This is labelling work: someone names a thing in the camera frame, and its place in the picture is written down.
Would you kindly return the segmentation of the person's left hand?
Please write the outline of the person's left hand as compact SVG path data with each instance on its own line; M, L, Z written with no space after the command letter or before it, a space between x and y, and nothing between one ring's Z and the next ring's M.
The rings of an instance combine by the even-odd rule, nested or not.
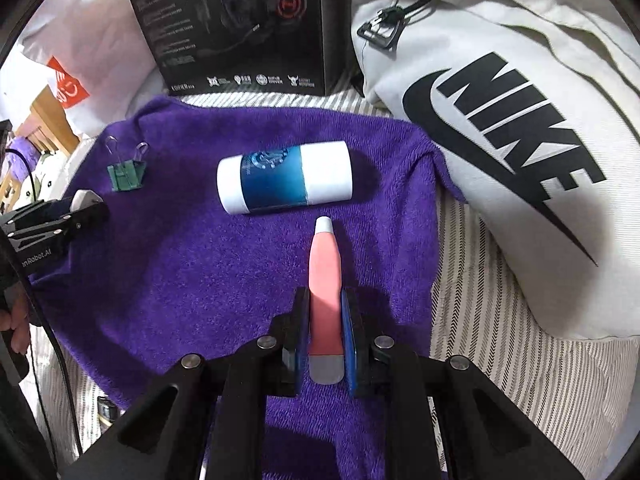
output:
M28 300L24 292L17 292L11 311L1 311L0 330L12 330L11 349L24 356L30 345Z

